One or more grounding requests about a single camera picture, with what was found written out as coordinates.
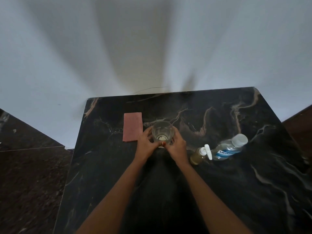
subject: forearm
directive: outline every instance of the forearm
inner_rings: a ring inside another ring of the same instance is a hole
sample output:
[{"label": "forearm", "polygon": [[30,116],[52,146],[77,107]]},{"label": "forearm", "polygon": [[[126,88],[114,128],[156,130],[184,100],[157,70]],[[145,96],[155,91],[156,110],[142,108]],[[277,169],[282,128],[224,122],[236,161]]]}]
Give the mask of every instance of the forearm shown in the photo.
[{"label": "forearm", "polygon": [[211,234],[251,233],[189,164],[179,166]]},{"label": "forearm", "polygon": [[110,192],[87,217],[77,234],[118,233],[135,181],[143,165],[143,161],[135,160],[129,165]]}]

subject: dark floor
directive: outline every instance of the dark floor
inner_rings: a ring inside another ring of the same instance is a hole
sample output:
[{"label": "dark floor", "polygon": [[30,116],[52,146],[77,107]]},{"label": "dark floor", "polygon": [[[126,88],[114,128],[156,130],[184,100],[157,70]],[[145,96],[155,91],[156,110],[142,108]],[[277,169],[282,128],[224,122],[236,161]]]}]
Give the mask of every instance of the dark floor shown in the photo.
[{"label": "dark floor", "polygon": [[[312,162],[312,107],[283,124]],[[72,151],[13,116],[0,142],[0,233],[52,233]]]}]

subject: pink cloth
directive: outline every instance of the pink cloth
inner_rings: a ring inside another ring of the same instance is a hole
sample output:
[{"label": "pink cloth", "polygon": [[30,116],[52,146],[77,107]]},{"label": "pink cloth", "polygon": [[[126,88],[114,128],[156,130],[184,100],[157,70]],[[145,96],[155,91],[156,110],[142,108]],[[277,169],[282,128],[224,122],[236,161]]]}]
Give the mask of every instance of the pink cloth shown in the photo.
[{"label": "pink cloth", "polygon": [[124,114],[124,134],[122,141],[130,142],[138,140],[143,133],[142,113],[125,113]]}]

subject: person's left arm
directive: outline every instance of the person's left arm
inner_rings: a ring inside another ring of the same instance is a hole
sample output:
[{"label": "person's left arm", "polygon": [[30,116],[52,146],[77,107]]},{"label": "person's left arm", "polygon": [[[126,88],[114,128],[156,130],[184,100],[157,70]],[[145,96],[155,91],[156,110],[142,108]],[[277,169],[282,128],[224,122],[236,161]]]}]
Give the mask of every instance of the person's left arm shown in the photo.
[{"label": "person's left arm", "polygon": [[118,233],[121,220],[140,169],[161,142],[149,141],[152,127],[147,128],[138,139],[133,162],[119,178],[110,192],[96,206],[77,230],[76,234]]}]

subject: blue label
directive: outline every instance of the blue label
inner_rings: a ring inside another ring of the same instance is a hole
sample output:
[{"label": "blue label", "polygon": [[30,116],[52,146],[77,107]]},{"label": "blue label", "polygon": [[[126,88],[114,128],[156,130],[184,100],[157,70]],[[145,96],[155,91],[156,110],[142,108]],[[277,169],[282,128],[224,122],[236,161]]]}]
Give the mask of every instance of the blue label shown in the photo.
[{"label": "blue label", "polygon": [[230,157],[231,155],[235,154],[235,153],[238,153],[239,151],[230,151],[230,150],[227,150],[227,149],[224,149],[224,150],[219,150],[217,153],[216,153],[216,157]]}]

